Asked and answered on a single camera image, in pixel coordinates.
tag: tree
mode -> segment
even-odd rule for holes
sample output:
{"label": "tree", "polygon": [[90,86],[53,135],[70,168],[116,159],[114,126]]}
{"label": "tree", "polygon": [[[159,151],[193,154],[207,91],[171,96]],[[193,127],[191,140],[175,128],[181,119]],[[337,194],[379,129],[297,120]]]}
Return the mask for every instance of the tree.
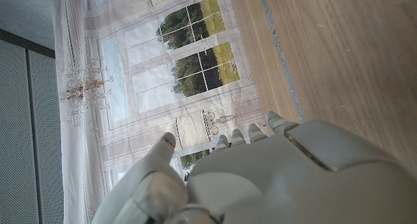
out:
{"label": "tree", "polygon": [[[201,10],[201,5],[199,3],[189,6],[187,9],[183,8],[166,16],[164,21],[160,24],[160,30],[158,29],[156,31],[159,38],[158,40],[166,43],[170,49],[181,48],[194,42],[191,27],[188,25],[190,25],[190,21],[193,23],[202,20],[203,11]],[[205,21],[197,22],[192,26],[196,36],[203,35],[203,38],[209,36]],[[212,49],[207,50],[204,57],[201,58],[201,63],[203,64],[203,69],[208,65],[210,65],[210,67],[217,65],[216,56]],[[183,94],[185,97],[189,97],[205,92],[206,87],[203,75],[195,74],[199,71],[201,71],[201,68],[197,54],[177,61],[172,68],[172,72],[176,79],[173,87],[174,93]],[[218,79],[218,75],[215,77],[206,77],[206,80],[211,83],[215,81],[219,82]]]}
{"label": "tree", "polygon": [[194,166],[198,160],[201,158],[210,155],[210,150],[204,150],[201,152],[196,152],[190,155],[182,156],[180,158],[182,169],[189,169]]}

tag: window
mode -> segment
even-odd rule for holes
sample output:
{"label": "window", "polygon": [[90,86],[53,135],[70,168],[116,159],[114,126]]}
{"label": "window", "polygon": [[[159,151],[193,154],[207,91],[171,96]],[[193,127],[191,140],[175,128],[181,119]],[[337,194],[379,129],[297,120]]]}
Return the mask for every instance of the window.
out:
{"label": "window", "polygon": [[[184,48],[225,30],[218,1],[202,0],[103,42],[107,76],[114,76],[108,98],[113,122],[119,121],[115,125],[239,81],[230,42],[208,49],[203,44]],[[199,52],[182,55],[194,49]],[[170,60],[172,57],[184,58]]]}
{"label": "window", "polygon": [[203,0],[126,32],[129,65],[225,31],[217,0]]}

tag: grass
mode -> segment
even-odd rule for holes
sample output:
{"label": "grass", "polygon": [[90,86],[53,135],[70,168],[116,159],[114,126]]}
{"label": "grass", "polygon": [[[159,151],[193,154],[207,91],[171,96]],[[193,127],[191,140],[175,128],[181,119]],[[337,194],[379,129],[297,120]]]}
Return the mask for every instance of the grass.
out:
{"label": "grass", "polygon": [[[203,0],[200,2],[201,10],[203,11],[203,16],[206,18],[214,13],[220,12],[220,7],[217,0]],[[224,25],[223,17],[221,13],[217,13],[207,19],[205,19],[207,25],[208,35],[215,35],[216,33],[226,30]],[[229,42],[219,44],[218,46],[213,47],[214,55],[219,66],[219,78],[222,81],[223,85],[235,82],[240,80],[239,74],[237,72],[236,62],[233,61],[232,47]]]}

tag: wooden floor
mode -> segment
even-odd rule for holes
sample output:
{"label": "wooden floor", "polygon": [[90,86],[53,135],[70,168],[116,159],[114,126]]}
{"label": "wooden floor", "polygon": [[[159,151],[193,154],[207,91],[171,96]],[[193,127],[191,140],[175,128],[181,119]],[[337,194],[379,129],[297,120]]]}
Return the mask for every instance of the wooden floor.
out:
{"label": "wooden floor", "polygon": [[[232,3],[263,110],[298,122],[262,0]],[[417,175],[417,0],[266,3],[305,120],[341,126]]]}

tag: perforated panel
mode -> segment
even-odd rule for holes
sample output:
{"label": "perforated panel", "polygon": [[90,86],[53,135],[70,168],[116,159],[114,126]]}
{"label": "perforated panel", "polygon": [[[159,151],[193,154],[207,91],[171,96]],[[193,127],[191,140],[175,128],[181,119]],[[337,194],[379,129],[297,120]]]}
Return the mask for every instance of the perforated panel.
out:
{"label": "perforated panel", "polygon": [[43,223],[62,223],[64,193],[55,60],[29,52]]}
{"label": "perforated panel", "polygon": [[25,50],[0,40],[0,223],[38,223]]}

